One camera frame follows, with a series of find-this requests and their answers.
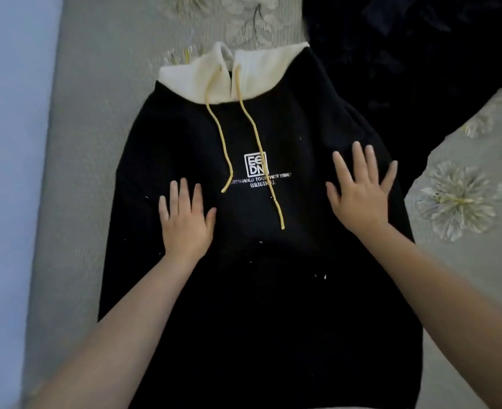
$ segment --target hand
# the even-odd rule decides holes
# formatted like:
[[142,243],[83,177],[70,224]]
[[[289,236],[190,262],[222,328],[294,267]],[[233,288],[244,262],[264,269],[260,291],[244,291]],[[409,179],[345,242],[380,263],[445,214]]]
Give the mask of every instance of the hand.
[[342,196],[333,183],[327,182],[327,196],[340,222],[361,238],[363,233],[388,223],[387,196],[397,175],[397,162],[393,161],[382,181],[378,184],[378,165],[371,145],[366,147],[367,158],[359,142],[353,143],[354,176],[338,152],[332,154],[336,176],[340,182]]
[[213,240],[216,208],[211,208],[204,219],[200,184],[194,187],[191,206],[187,180],[182,178],[179,192],[177,181],[170,183],[170,212],[163,195],[158,201],[158,211],[166,257],[188,261],[194,266],[206,254]]

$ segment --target finger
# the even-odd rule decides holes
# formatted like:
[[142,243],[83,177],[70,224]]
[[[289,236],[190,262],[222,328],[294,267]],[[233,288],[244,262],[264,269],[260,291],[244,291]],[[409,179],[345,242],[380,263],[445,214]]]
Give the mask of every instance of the finger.
[[367,167],[368,167],[368,179],[373,184],[377,184],[379,181],[378,174],[378,163],[376,161],[376,154],[374,153],[374,148],[372,145],[367,145],[364,148],[364,152],[367,156]]
[[357,183],[369,182],[367,161],[364,158],[363,148],[361,148],[361,144],[359,142],[354,142],[352,150],[354,155],[355,182]]
[[332,182],[327,182],[327,198],[329,198],[329,202],[331,203],[331,208],[334,212],[338,209],[340,205],[340,195],[338,195],[338,191]]
[[202,186],[200,184],[194,185],[191,210],[193,214],[204,214],[204,200],[202,198]]
[[391,191],[391,188],[393,187],[393,183],[395,182],[395,178],[397,176],[397,168],[398,168],[398,162],[393,161],[389,165],[389,169],[387,170],[386,176],[384,180],[382,181],[382,184],[380,185],[380,188],[382,188],[382,191],[386,194],[389,195],[389,192]]
[[211,208],[206,215],[206,229],[210,236],[210,241],[214,238],[215,218],[217,216],[217,208]]
[[170,182],[170,216],[179,214],[179,191],[177,181]]
[[340,155],[340,152],[334,152],[332,154],[332,160],[334,161],[334,168],[336,169],[336,176],[338,177],[340,188],[342,192],[344,192],[344,189],[353,185],[353,178],[351,178],[348,165],[346,165],[346,162],[344,161],[342,155]]
[[162,195],[158,200],[158,213],[160,214],[160,224],[164,227],[170,219],[168,206],[166,204],[166,197],[164,195]]
[[185,178],[181,178],[181,183],[179,184],[179,213],[191,213],[191,197],[188,193],[188,184]]

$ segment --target person's left hand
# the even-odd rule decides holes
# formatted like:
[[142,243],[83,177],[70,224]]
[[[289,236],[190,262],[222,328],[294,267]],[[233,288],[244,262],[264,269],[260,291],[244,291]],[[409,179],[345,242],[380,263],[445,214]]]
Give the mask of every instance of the person's left hand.
[[176,261],[188,261],[195,265],[207,252],[214,237],[216,208],[211,208],[204,219],[204,204],[200,184],[194,187],[191,198],[187,180],[181,179],[181,189],[177,181],[170,184],[170,210],[163,195],[158,201],[162,237],[166,257]]

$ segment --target gray floral surface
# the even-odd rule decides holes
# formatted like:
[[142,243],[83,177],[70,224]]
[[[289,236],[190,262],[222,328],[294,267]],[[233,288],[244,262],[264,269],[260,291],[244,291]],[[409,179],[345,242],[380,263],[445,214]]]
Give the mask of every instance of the gray floral surface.
[[[303,41],[301,3],[65,0],[30,295],[25,398],[96,321],[114,173],[158,68],[191,61],[218,40],[233,48]],[[418,244],[502,303],[502,92],[490,105],[432,152],[406,204]],[[458,180],[446,182],[444,174],[436,184],[432,181],[439,164],[447,162],[459,169],[461,186]],[[472,181],[467,178],[482,173],[489,182],[481,182],[477,194],[469,197],[465,190]],[[452,221],[465,227],[461,233],[445,232],[458,238],[441,239],[432,214],[418,209],[427,188],[442,190],[438,204],[449,199],[459,203],[453,212],[460,219],[472,218],[466,213],[474,215],[475,204],[491,206],[496,215],[489,215],[487,226],[477,223],[476,229]],[[440,216],[437,228],[447,229],[441,221],[446,217]],[[377,341],[382,341],[381,333]],[[429,337],[424,347],[418,407],[484,408]]]

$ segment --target person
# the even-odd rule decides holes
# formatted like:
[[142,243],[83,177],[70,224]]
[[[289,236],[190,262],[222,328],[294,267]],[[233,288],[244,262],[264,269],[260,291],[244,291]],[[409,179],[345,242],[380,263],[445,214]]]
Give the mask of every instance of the person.
[[[397,284],[433,341],[490,408],[502,408],[502,309],[448,272],[387,219],[396,177],[380,183],[374,150],[353,144],[354,177],[333,154],[341,195],[327,183],[332,210]],[[200,185],[170,185],[159,215],[166,255],[97,324],[75,356],[40,390],[34,409],[126,408],[157,347],[181,289],[214,237],[216,210],[204,216]]]

